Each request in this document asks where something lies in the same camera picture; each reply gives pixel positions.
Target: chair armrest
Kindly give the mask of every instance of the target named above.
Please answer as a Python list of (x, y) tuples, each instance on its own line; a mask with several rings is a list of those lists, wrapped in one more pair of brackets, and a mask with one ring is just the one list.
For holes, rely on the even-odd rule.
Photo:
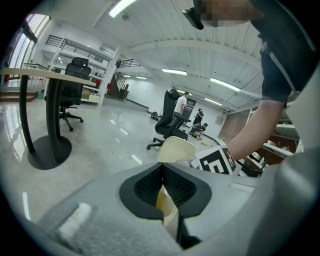
[(179, 115), (179, 114), (175, 114), (175, 113), (174, 113), (173, 116), (176, 117), (176, 120), (175, 120), (175, 122), (172, 124), (171, 129), (170, 129), (170, 131), (169, 131), (169, 133), (168, 133), (167, 138), (169, 138), (169, 137), (171, 136), (173, 130), (174, 130), (174, 129), (178, 129), (178, 128), (183, 124), (183, 122), (191, 122), (191, 120), (189, 120), (188, 118), (185, 118), (185, 117), (183, 117), (183, 116), (181, 116), (181, 115)]
[(176, 114), (176, 113), (174, 113), (173, 115), (174, 115), (176, 118), (181, 119), (181, 120), (183, 120), (183, 121), (185, 121), (185, 122), (187, 122), (187, 123), (191, 122), (191, 120), (189, 120), (188, 118), (183, 117), (182, 115), (179, 115), (179, 114)]

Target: person's arm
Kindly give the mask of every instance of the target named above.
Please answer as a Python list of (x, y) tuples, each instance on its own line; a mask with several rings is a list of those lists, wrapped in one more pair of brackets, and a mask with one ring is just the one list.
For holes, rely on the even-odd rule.
[(185, 104), (181, 104), (180, 116), (182, 116), (182, 113), (183, 113), (183, 111), (184, 111), (184, 108), (185, 108)]
[(226, 146), (235, 161), (252, 154), (270, 138), (281, 119), (284, 103), (262, 100), (243, 130)]

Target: cardboard box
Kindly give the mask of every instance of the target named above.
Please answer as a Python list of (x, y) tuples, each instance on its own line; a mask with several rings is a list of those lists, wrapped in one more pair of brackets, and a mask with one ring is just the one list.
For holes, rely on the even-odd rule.
[(89, 95), (90, 95), (90, 91), (84, 88), (82, 90), (81, 98), (85, 99), (85, 100), (88, 100), (89, 99)]

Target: mesh chair back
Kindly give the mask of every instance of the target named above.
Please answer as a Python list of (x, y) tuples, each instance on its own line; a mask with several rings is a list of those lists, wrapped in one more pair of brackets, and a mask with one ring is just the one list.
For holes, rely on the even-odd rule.
[(180, 95), (175, 88), (165, 92), (163, 103), (163, 115), (155, 125), (155, 131), (158, 134), (158, 129), (160, 127), (166, 127), (171, 123), (176, 107), (176, 101), (179, 97)]
[[(89, 60), (86, 58), (75, 57), (71, 63), (66, 66), (65, 75), (87, 80), (91, 73), (88, 67)], [(81, 98), (83, 85), (77, 82), (63, 81), (62, 95), (68, 97)]]

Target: black office chair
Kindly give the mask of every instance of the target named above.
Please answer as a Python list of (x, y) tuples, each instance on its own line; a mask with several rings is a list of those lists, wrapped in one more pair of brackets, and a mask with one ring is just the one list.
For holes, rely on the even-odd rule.
[[(86, 58), (75, 57), (71, 63), (66, 66), (65, 75), (73, 76), (87, 80), (91, 73), (91, 68), (88, 67), (89, 60)], [(66, 109), (77, 109), (72, 105), (80, 105), (83, 85), (77, 82), (63, 81), (62, 92), (60, 97), (60, 119), (63, 119), (69, 127), (69, 131), (74, 129), (71, 127), (68, 118), (84, 120), (80, 116), (76, 116), (66, 112)]]
[[(166, 140), (171, 136), (176, 136), (184, 140), (188, 140), (188, 135), (179, 130), (178, 128), (182, 125), (183, 122), (191, 122), (191, 120), (179, 115), (174, 114), (174, 110), (176, 107), (176, 101), (180, 97), (179, 93), (176, 91), (175, 88), (171, 89), (170, 91), (166, 91), (164, 95), (164, 103), (163, 103), (163, 116), (155, 125), (155, 131), (158, 134), (163, 135), (163, 138)], [(172, 121), (173, 114), (176, 117), (176, 121), (172, 126), (169, 124)], [(151, 147), (161, 147), (165, 140), (153, 138), (153, 142), (159, 142), (156, 144), (149, 144), (146, 149), (150, 150)]]

